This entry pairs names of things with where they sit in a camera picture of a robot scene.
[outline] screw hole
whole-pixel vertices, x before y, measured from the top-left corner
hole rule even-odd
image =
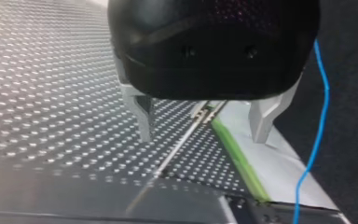
[[[190,58],[196,56],[196,51],[191,46],[183,46],[182,54],[185,56],[185,58]]]
[[[257,49],[255,48],[255,45],[250,45],[245,47],[243,53],[246,55],[246,58],[253,59],[257,55]]]

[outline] green edge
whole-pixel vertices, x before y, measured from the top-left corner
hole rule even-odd
[[[237,167],[237,170],[240,172],[240,175],[251,194],[260,202],[270,202],[271,199],[266,190],[263,188],[263,185],[260,183],[254,168],[241,152],[240,146],[235,141],[229,130],[225,127],[225,125],[223,125],[219,118],[213,120],[212,126],[217,132],[220,140],[222,140],[223,145],[225,145],[228,154]]]

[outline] dark background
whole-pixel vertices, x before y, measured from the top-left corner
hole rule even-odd
[[[331,105],[312,173],[337,206],[358,223],[358,0],[325,0],[319,43]],[[324,86],[314,52],[291,107],[276,126],[307,161],[317,132]]]

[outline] perforated metal sheet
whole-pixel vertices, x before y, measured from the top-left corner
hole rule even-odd
[[[140,143],[109,38],[104,9],[88,2],[0,1],[0,166],[138,183],[168,155],[193,103],[158,101],[156,137]],[[209,125],[165,178],[246,191]]]

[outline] blue cable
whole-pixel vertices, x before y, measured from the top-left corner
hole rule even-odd
[[[324,63],[322,62],[321,51],[319,50],[318,40],[315,40],[313,45],[316,54],[316,60],[318,62],[319,70],[322,75],[322,79],[324,80],[324,107],[322,109],[321,119],[319,121],[319,129],[316,135],[315,142],[313,144],[312,152],[310,153],[310,160],[308,161],[307,168],[304,171],[303,175],[299,178],[297,186],[296,186],[296,204],[295,204],[295,214],[293,216],[293,224],[298,224],[298,219],[300,216],[300,188],[305,178],[307,177],[310,169],[312,169],[312,165],[315,162],[316,156],[318,155],[319,146],[322,141],[322,137],[324,135],[324,125],[326,123],[327,110],[330,102],[330,86],[328,83],[327,74],[324,71]]]

